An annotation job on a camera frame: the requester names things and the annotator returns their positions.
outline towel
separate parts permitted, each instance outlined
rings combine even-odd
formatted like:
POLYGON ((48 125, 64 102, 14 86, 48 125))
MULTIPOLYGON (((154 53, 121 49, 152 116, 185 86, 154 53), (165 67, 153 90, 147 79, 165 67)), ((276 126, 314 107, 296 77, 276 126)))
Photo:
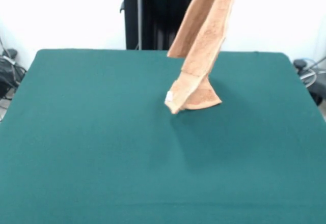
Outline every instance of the towel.
POLYGON ((192 0, 168 52, 186 57, 165 104, 171 113, 208 108, 222 101, 209 83, 210 74, 225 39, 233 0, 192 0))

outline black metal frame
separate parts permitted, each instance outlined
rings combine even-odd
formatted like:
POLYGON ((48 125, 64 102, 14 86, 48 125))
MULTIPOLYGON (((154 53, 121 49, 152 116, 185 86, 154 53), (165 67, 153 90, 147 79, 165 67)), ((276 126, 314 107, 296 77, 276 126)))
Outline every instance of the black metal frame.
POLYGON ((124 0, 127 49, 168 50, 190 2, 124 0))

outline fabric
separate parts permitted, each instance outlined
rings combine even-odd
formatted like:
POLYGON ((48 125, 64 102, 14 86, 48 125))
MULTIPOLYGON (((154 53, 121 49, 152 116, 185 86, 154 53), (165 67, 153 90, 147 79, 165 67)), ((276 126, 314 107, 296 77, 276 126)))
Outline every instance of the fabric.
POLYGON ((189 5, 168 52, 169 57, 186 57, 181 74, 169 90, 171 99, 166 100, 171 113, 221 103, 208 75, 225 39, 232 3, 233 0, 192 0, 189 5))
POLYGON ((166 55, 38 52, 0 125, 0 223, 325 223, 326 126, 288 58, 222 52, 223 103, 172 115, 166 55))

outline towel label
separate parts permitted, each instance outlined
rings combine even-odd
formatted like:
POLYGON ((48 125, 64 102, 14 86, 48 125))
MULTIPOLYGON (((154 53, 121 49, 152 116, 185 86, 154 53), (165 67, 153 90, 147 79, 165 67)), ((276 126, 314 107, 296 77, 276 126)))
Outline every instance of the towel label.
POLYGON ((171 91, 168 91, 165 101, 171 102, 172 100, 173 100, 173 93, 171 91))

